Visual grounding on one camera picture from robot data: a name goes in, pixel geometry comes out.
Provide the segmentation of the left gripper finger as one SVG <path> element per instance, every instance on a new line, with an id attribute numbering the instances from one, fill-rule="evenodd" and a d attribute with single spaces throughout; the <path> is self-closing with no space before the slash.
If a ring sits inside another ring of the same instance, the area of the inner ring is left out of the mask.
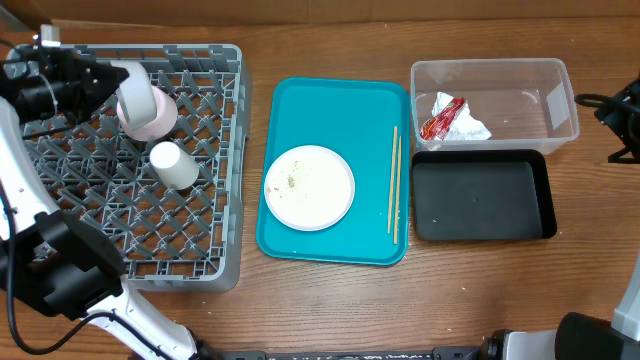
<path id="1" fill-rule="evenodd" d="M 122 67 L 99 63 L 92 60 L 82 61 L 82 80 L 89 83 L 115 82 L 121 83 L 129 77 L 129 72 Z"/>
<path id="2" fill-rule="evenodd" d="M 81 82 L 80 120 L 90 120 L 92 113 L 100 108 L 129 77 L 128 74 L 116 74 L 106 78 L 93 78 Z"/>

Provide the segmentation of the grey metal saucer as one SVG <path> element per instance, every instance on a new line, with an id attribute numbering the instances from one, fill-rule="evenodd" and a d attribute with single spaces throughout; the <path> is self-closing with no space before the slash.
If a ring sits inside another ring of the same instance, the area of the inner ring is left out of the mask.
<path id="1" fill-rule="evenodd" d="M 110 64 L 128 73 L 116 95 L 129 129 L 137 130 L 153 121 L 157 105 L 146 69 L 135 61 L 111 60 Z"/>

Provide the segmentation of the small pink bowl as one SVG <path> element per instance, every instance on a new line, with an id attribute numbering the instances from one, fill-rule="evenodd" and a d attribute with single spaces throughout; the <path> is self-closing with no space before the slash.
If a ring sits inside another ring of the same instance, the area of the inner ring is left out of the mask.
<path id="1" fill-rule="evenodd" d="M 131 130 L 126 123 L 121 105 L 117 104 L 116 106 L 116 112 L 122 130 L 127 136 L 136 141 L 147 142 L 165 137 L 173 130 L 177 122 L 178 109 L 175 101 L 158 87 L 153 86 L 152 90 L 157 106 L 157 116 L 153 121 L 141 128 Z"/>

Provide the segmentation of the white paper cup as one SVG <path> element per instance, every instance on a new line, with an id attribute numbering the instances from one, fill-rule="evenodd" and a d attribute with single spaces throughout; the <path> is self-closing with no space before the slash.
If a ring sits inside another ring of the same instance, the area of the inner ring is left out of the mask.
<path id="1" fill-rule="evenodd" d="M 156 144 L 150 152 L 151 166 L 163 184 L 170 189 L 184 190 L 192 186 L 199 175 L 196 161 L 170 141 Z"/>

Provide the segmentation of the white tissue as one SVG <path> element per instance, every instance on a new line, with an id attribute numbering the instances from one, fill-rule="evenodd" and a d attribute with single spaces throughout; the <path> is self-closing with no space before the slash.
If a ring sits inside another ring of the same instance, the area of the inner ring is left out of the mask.
<path id="1" fill-rule="evenodd" d="M 440 114 L 453 100 L 453 96 L 444 92 L 438 92 L 432 108 L 432 114 Z M 491 132 L 485 127 L 485 125 L 471 116 L 469 104 L 468 102 L 465 102 L 462 108 L 458 111 L 446 134 L 437 135 L 436 140 L 488 140 L 491 136 Z"/>

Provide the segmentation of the red snack wrapper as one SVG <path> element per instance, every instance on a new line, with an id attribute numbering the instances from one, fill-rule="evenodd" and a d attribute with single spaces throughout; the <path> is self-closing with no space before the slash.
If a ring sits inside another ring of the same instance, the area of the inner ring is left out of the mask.
<path id="1" fill-rule="evenodd" d="M 443 140 L 466 104 L 467 101 L 464 98 L 454 97 L 438 114 L 432 116 L 420 127 L 420 137 L 423 140 Z"/>

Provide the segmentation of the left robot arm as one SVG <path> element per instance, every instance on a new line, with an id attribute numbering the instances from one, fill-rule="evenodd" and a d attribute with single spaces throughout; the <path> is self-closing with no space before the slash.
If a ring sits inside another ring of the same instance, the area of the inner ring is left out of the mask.
<path id="1" fill-rule="evenodd" d="M 62 115 L 73 130 L 111 96 L 132 128 L 157 115 L 141 65 L 80 58 L 62 47 L 51 25 L 1 63 L 1 287 L 10 335 L 24 352 L 45 355 L 91 324 L 143 359 L 218 359 L 205 340 L 169 320 L 129 283 L 119 249 L 101 230 L 58 206 L 27 151 L 23 125 Z M 53 345 L 34 348 L 19 334 L 17 301 L 77 324 Z"/>

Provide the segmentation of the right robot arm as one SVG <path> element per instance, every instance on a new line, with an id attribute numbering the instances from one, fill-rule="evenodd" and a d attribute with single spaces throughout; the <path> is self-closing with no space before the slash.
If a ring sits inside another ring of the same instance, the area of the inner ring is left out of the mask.
<path id="1" fill-rule="evenodd" d="M 639 162 L 639 81 L 613 96 L 584 93 L 574 98 L 595 110 L 594 116 L 623 143 L 608 161 Z M 639 360 L 639 267 L 610 322 L 577 312 L 566 314 L 555 330 L 500 330 L 486 338 L 472 359 L 479 360 Z"/>

